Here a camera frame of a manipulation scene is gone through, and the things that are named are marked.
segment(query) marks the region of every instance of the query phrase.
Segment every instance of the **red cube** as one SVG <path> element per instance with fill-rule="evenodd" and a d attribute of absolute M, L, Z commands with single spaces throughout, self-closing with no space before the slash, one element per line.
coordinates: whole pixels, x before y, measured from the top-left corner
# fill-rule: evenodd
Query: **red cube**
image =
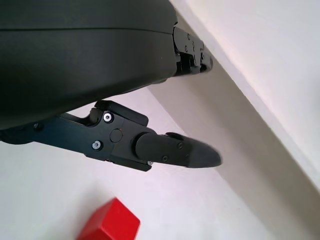
<path fill-rule="evenodd" d="M 140 220 L 117 198 L 97 209 L 77 240 L 134 240 Z"/>

